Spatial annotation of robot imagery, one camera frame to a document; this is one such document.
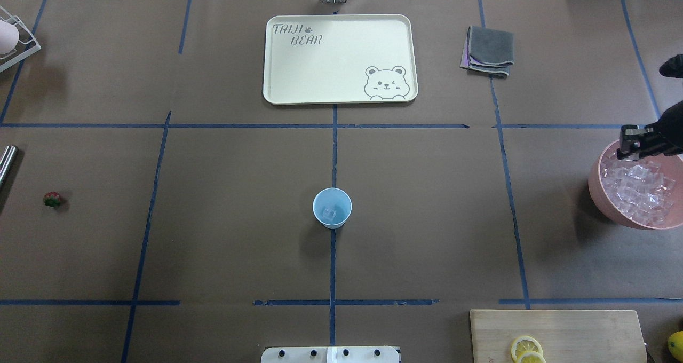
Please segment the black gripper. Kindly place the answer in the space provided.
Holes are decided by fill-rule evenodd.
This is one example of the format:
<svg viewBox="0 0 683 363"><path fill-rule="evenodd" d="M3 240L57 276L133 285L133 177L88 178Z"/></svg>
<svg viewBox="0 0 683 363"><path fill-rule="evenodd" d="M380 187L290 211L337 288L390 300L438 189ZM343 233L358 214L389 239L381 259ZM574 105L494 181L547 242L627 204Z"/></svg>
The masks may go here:
<svg viewBox="0 0 683 363"><path fill-rule="evenodd" d="M650 156L682 154L682 101L668 108L652 125L622 125L617 158L639 161Z"/></svg>

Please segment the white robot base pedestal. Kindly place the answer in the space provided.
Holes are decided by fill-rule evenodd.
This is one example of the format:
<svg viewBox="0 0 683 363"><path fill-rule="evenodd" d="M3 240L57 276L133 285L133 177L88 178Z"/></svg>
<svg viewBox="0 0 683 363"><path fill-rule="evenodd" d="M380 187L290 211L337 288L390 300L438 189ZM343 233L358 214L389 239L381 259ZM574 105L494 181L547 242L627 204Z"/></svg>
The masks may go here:
<svg viewBox="0 0 683 363"><path fill-rule="evenodd" d="M267 348L261 362L401 362L400 349L371 346L281 346Z"/></svg>

